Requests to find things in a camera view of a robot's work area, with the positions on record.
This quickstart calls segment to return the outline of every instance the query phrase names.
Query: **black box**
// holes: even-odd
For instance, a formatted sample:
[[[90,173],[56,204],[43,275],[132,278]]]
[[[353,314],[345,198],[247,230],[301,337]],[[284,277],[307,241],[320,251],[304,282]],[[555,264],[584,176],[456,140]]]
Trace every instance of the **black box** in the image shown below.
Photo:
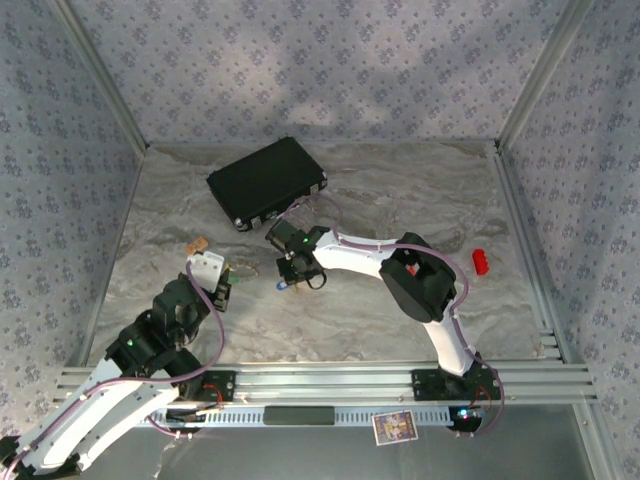
[[[327,175],[293,138],[285,137],[226,167],[207,183],[241,232],[258,228],[297,198],[327,186]]]

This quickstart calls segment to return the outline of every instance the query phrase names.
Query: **floor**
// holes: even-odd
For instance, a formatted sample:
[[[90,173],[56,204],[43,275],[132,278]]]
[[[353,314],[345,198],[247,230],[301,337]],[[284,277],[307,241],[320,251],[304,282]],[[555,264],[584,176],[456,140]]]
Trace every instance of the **floor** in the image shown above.
[[[421,235],[468,272],[471,292],[459,309],[469,340],[485,358],[534,358],[540,339],[500,206],[485,143],[305,145],[328,174],[326,193],[340,203],[341,230],[368,238]],[[278,252],[268,230],[238,233],[211,195],[206,177],[256,147],[150,149],[142,169],[102,311],[89,364],[119,330],[184,271],[185,246],[205,236],[238,281],[223,319],[223,363],[255,361],[434,360],[424,328],[406,317],[379,280],[329,272],[319,291],[278,291]],[[296,210],[301,228],[330,225],[334,207],[315,201]],[[487,252],[478,277],[471,253]],[[219,336],[210,317],[191,350],[210,358]]]

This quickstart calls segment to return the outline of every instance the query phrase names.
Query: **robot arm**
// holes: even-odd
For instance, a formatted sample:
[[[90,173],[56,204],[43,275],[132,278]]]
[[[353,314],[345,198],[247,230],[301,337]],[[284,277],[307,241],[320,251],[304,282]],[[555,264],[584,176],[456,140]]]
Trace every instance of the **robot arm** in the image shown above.
[[[343,269],[381,279],[398,306],[421,322],[438,353],[440,368],[455,377],[464,377],[474,364],[453,325],[451,305],[456,296],[455,273],[432,255],[396,248],[416,245],[429,248],[418,235],[406,233],[400,239],[371,240],[313,227],[304,232],[280,220],[267,234],[267,240],[285,256],[276,261],[287,285],[307,282],[325,270]],[[354,245],[369,246],[368,249]]]
[[[189,264],[211,304],[225,311],[231,287],[224,258],[204,252],[190,256]],[[195,338],[208,314],[188,277],[180,274],[154,298],[150,310],[119,333],[89,378],[58,410],[22,437],[0,440],[0,461],[8,467],[18,460],[14,470],[18,479],[70,478],[155,410],[179,397],[210,400],[202,375],[179,383],[144,382],[182,376],[201,367],[183,347]],[[105,381],[107,385],[100,388]],[[74,404],[76,408],[68,410]]]

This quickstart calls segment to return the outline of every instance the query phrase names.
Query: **wall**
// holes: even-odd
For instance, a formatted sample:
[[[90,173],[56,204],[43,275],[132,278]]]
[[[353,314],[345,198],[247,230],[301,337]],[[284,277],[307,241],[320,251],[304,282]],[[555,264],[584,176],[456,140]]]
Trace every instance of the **wall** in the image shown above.
[[[495,138],[565,3],[73,1],[151,143]]]
[[[529,224],[640,478],[640,5],[596,2],[512,148]]]
[[[0,2],[0,435],[50,408],[137,160],[46,4]]]

